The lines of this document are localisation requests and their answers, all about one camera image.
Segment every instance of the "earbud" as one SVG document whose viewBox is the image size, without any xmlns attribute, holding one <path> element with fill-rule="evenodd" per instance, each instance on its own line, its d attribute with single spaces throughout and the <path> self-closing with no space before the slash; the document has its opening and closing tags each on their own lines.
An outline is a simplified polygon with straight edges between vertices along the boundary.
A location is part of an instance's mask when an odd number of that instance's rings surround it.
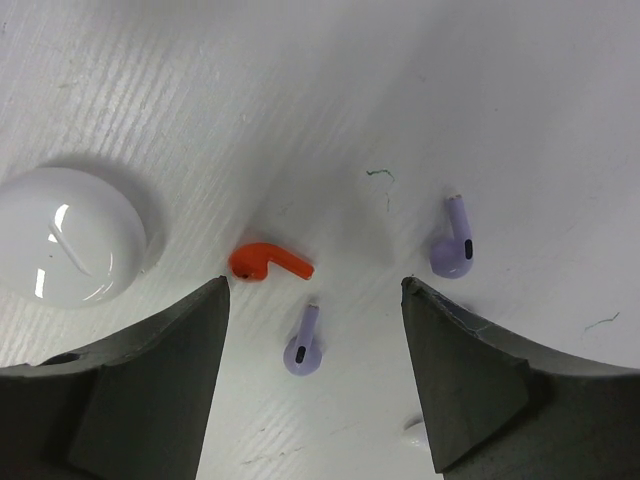
<svg viewBox="0 0 640 480">
<path fill-rule="evenodd" d="M 229 257 L 233 275 L 246 281 L 259 282 L 267 278 L 269 262 L 276 263 L 305 280 L 309 280 L 314 272 L 313 265 L 270 243 L 243 245 Z"/>
<path fill-rule="evenodd" d="M 473 242 L 471 227 L 464 210 L 462 196 L 447 200 L 447 210 L 451 220 L 453 238 L 441 240 L 431 247 L 431 269 L 444 278 L 460 278 L 473 265 Z"/>
<path fill-rule="evenodd" d="M 322 352 L 314 338 L 314 330 L 320 309 L 317 305 L 308 305 L 304 311 L 298 335 L 291 339 L 284 349 L 282 359 L 293 375 L 303 377 L 315 372 L 322 362 Z"/>
</svg>

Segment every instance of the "scratch mark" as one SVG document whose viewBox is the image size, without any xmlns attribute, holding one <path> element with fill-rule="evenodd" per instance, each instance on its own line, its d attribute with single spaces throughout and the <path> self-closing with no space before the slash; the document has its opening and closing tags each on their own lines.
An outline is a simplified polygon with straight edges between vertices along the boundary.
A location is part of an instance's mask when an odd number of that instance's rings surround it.
<svg viewBox="0 0 640 480">
<path fill-rule="evenodd" d="M 393 182 L 396 181 L 396 177 L 393 176 L 393 174 L 387 170 L 386 168 L 381 168 L 380 170 L 367 170 L 367 175 L 371 176 L 371 175 L 379 175 L 381 173 L 386 173 L 387 175 L 389 175 L 391 177 L 391 180 L 393 180 Z"/>
<path fill-rule="evenodd" d="M 609 322 L 613 322 L 616 318 L 618 318 L 618 315 L 620 315 L 620 312 L 616 313 L 613 317 L 611 318 L 605 318 L 604 320 L 600 320 L 599 322 L 596 322 L 592 325 L 589 325 L 588 327 L 586 327 L 584 329 L 584 331 L 582 332 L 582 334 L 584 335 L 585 333 L 587 333 L 589 330 L 591 330 L 593 327 L 597 327 L 598 325 L 602 324 L 602 323 L 609 323 Z"/>
<path fill-rule="evenodd" d="M 57 47 L 57 46 L 52 45 L 52 44 L 50 44 L 50 43 L 44 43 L 44 42 L 38 42 L 38 43 L 35 43 L 35 42 L 31 42 L 31 43 L 29 44 L 29 46 L 33 46 L 33 47 L 42 47 L 42 48 L 48 48 L 48 49 L 50 49 L 50 50 L 54 50 L 54 51 L 56 51 L 56 52 L 58 52 L 58 53 L 62 53 L 62 54 L 64 54 L 64 52 L 62 51 L 62 49 L 61 49 L 60 47 Z"/>
<path fill-rule="evenodd" d="M 289 203 L 285 203 L 284 205 L 281 205 L 280 209 L 278 210 L 278 216 L 279 217 L 286 216 L 287 212 L 289 211 L 289 208 L 291 208 L 292 205 L 293 205 L 293 202 L 289 202 Z"/>
<path fill-rule="evenodd" d="M 332 432 L 329 432 L 329 436 L 332 437 L 336 433 L 344 432 L 344 431 L 349 430 L 349 429 L 351 429 L 353 427 L 356 427 L 358 425 L 360 425 L 360 422 L 352 423 L 352 424 L 347 425 L 346 427 L 338 428 L 337 430 L 333 430 Z"/>
<path fill-rule="evenodd" d="M 268 457 L 265 457 L 264 455 L 258 455 L 257 457 L 254 457 L 251 460 L 245 460 L 240 465 L 251 465 L 254 462 L 259 462 L 260 460 L 264 460 L 266 458 Z"/>
<path fill-rule="evenodd" d="M 493 324 L 485 325 L 484 327 L 480 327 L 480 328 L 478 328 L 476 330 L 473 330 L 473 329 L 471 329 L 469 327 L 466 327 L 466 328 L 469 331 L 469 333 L 471 333 L 474 337 L 482 340 L 482 336 L 480 335 L 480 332 L 486 330 L 487 328 L 491 328 L 491 327 L 495 327 L 495 325 L 493 325 Z"/>
</svg>

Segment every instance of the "purple earbud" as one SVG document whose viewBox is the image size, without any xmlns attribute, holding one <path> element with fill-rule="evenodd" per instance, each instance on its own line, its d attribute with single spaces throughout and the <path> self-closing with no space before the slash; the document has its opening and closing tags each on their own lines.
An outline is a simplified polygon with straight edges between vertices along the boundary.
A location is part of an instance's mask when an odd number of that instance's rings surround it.
<svg viewBox="0 0 640 480">
<path fill-rule="evenodd" d="M 294 375 L 301 377 L 315 372 L 322 362 L 322 352 L 314 338 L 314 330 L 320 309 L 317 305 L 308 305 L 304 311 L 300 330 L 284 349 L 284 364 Z"/>
<path fill-rule="evenodd" d="M 473 242 L 471 227 L 464 210 L 462 196 L 447 200 L 447 210 L 453 229 L 453 238 L 441 240 L 431 246 L 431 270 L 444 278 L 460 278 L 473 265 Z"/>
</svg>

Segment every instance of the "textured white surface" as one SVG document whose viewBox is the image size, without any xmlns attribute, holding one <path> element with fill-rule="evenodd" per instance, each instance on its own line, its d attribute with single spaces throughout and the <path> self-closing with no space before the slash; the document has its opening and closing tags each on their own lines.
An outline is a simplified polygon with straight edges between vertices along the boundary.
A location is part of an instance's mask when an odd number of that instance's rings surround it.
<svg viewBox="0 0 640 480">
<path fill-rule="evenodd" d="M 130 172 L 167 240 L 101 307 L 0 290 L 1 364 L 130 325 L 259 238 L 317 273 L 233 285 L 199 478 L 435 478 L 400 440 L 419 411 L 400 317 L 411 274 L 542 343 L 640 366 L 640 3 L 183 3 L 0 1 L 2 177 Z M 395 181 L 366 174 L 380 168 Z M 477 256 L 452 282 L 424 249 L 453 187 Z M 326 349 L 300 379 L 281 356 L 310 295 Z"/>
</svg>

